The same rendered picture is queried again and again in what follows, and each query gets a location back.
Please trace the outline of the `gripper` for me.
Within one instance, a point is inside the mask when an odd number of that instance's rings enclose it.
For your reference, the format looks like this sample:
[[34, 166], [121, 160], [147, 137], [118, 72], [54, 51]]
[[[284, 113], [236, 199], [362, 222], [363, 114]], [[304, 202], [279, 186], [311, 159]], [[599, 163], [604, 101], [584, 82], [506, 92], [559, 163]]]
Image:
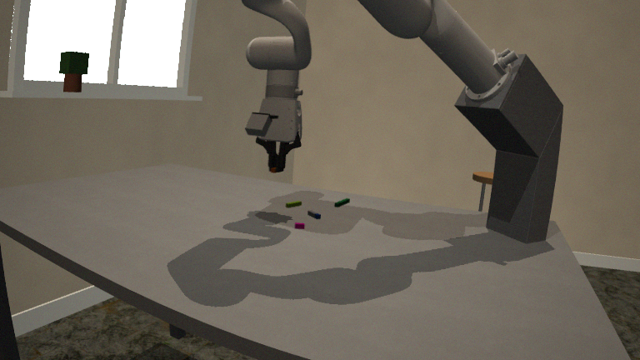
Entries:
[[[276, 168], [276, 172], [280, 173], [285, 168], [286, 155], [292, 149], [302, 146], [301, 102], [290, 97], [265, 97], [262, 99], [259, 112], [278, 116], [277, 119], [272, 119], [265, 137], [257, 136], [256, 143], [267, 151], [269, 171]], [[278, 154], [276, 142], [280, 142]], [[289, 144], [291, 142], [293, 143]]]

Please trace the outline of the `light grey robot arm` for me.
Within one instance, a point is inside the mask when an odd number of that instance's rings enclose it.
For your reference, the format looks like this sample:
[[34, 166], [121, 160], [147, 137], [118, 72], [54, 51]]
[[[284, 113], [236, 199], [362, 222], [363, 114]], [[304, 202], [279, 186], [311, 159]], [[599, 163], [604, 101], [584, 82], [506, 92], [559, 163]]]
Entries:
[[[511, 63], [519, 58], [517, 53], [510, 48], [500, 53], [490, 50], [446, 0], [358, 1], [392, 35], [406, 39], [420, 37], [466, 84], [466, 94], [473, 102], [495, 97], [508, 83]], [[303, 95], [303, 90], [298, 89], [297, 70], [306, 68], [312, 57], [305, 17], [290, 0], [242, 0], [242, 3], [279, 21], [292, 34], [292, 37], [258, 37], [247, 46], [249, 64], [267, 70], [265, 97]], [[265, 137], [274, 118], [278, 116], [253, 112], [245, 127], [247, 135]]]

